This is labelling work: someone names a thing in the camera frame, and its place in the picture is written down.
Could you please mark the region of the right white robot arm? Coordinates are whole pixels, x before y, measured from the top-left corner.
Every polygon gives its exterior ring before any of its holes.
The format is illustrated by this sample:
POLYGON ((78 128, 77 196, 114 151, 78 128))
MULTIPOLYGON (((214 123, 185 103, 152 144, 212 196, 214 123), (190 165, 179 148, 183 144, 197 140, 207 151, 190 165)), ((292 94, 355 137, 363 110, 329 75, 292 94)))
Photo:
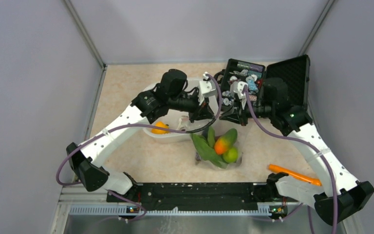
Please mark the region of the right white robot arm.
POLYGON ((320 185, 303 182, 288 172, 274 173, 266 187, 272 201, 289 197, 313 208, 329 225, 336 225, 360 211, 374 193, 368 181, 359 181, 337 159, 318 133, 304 104, 293 100, 295 92, 281 78, 268 78, 256 87, 250 78, 234 77, 222 89, 231 98, 223 118, 246 125, 250 117, 270 120, 279 133, 276 138, 290 141, 318 176, 320 185))

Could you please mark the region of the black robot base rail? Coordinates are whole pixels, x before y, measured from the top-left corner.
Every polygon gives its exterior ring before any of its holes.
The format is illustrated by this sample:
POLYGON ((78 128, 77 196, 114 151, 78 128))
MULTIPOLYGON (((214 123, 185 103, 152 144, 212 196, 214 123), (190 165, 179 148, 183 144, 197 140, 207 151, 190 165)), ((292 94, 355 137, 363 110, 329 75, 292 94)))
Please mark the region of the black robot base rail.
POLYGON ((147 211, 255 211, 264 202, 283 204, 284 198, 267 183, 143 183, 121 198, 107 195, 107 202, 125 199, 140 202, 147 211))

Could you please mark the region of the clear zip top bag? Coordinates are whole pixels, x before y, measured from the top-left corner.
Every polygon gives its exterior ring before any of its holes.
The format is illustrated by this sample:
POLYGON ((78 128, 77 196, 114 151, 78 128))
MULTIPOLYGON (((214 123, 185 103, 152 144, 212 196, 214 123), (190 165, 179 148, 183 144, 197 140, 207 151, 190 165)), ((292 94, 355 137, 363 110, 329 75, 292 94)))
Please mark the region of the clear zip top bag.
POLYGON ((230 170, 241 165, 250 127, 217 120, 200 133, 189 135, 195 165, 212 170, 230 170))

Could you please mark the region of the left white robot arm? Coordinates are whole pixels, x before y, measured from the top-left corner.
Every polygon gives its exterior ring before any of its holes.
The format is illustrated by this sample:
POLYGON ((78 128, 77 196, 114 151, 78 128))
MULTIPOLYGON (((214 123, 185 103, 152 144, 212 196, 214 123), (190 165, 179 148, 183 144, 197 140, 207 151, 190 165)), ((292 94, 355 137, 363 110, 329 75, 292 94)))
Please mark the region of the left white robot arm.
POLYGON ((88 192, 98 189, 117 192, 124 201, 135 199, 137 189, 125 173, 112 173, 104 168, 109 156, 141 128, 157 129, 154 122, 168 114, 169 110, 187 112, 191 123, 209 119, 212 125, 221 109, 214 113, 210 97, 221 98, 216 79, 205 72, 196 87, 188 87, 187 75, 181 70, 170 69, 159 83, 140 92, 113 122, 94 137, 66 147, 68 163, 78 182, 88 192))

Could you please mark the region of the green toy leaf vegetable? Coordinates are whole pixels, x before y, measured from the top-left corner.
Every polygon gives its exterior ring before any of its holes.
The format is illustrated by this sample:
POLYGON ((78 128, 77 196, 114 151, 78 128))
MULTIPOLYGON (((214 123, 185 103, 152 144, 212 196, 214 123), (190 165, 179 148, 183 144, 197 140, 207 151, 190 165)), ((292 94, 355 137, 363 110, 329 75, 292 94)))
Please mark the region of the green toy leaf vegetable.
POLYGON ((208 165, 211 163, 214 167, 226 169, 228 164, 214 150, 216 139, 215 130, 210 126, 204 131, 204 134, 205 135, 190 134, 190 138, 196 150, 196 164, 207 161, 208 165))

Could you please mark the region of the green orange toy mango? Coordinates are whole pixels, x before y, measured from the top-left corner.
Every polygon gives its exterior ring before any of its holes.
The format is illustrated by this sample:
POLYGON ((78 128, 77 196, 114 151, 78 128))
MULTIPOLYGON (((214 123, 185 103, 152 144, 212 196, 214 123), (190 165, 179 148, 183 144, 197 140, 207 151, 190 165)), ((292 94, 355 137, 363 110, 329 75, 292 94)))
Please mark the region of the green orange toy mango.
POLYGON ((235 128, 228 130, 225 134, 220 136, 214 144, 216 154, 222 155, 229 150, 235 144, 237 138, 238 131, 235 128))

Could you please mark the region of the white plastic tub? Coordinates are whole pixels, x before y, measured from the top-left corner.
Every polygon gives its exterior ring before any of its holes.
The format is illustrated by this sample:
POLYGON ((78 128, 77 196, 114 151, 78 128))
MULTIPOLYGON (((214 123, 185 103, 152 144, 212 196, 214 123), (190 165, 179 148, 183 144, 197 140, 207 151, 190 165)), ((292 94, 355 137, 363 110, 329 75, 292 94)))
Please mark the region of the white plastic tub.
MULTIPOLYGON (((193 78, 187 78, 188 86, 187 90, 189 91, 192 88, 199 86, 199 81, 201 81, 202 78, 199 77, 193 77, 193 78)), ((155 83, 152 83, 148 85, 144 91, 152 89, 156 85, 155 83)), ((213 111, 214 114, 218 111, 218 98, 216 96, 209 97, 209 107, 213 111)), ((208 122, 210 122, 211 119, 204 119, 204 120, 196 120, 194 123, 191 123, 188 119, 188 112, 180 112, 177 110, 169 110, 168 114, 158 118, 153 125, 155 125, 158 122, 162 122, 163 124, 168 125, 170 129, 175 130, 196 130, 201 127, 204 127, 208 122)), ((188 141, 190 140, 189 134, 180 134, 180 133, 166 133, 166 134, 155 134, 152 132, 153 129, 150 128, 143 128, 143 131, 146 135, 153 138, 156 142, 161 144, 166 143, 175 143, 175 142, 181 142, 181 141, 188 141)))

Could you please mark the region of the green toy lime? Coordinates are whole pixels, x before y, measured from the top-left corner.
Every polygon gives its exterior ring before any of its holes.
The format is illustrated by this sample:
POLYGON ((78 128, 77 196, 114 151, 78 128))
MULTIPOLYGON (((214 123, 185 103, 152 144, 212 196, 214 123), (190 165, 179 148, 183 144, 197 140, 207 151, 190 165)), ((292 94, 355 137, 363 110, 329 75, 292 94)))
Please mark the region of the green toy lime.
POLYGON ((223 160, 226 163, 235 163, 239 158, 239 152, 237 147, 232 147, 222 155, 223 160))

